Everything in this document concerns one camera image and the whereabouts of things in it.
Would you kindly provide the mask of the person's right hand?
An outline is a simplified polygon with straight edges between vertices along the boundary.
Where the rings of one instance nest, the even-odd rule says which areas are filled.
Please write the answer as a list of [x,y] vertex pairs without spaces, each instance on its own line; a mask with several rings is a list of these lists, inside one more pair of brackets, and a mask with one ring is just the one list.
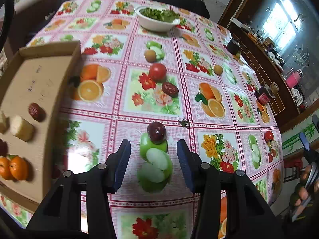
[[311,194],[318,193],[318,167],[307,165],[299,178],[294,192],[290,196],[289,205],[291,207],[299,206]]

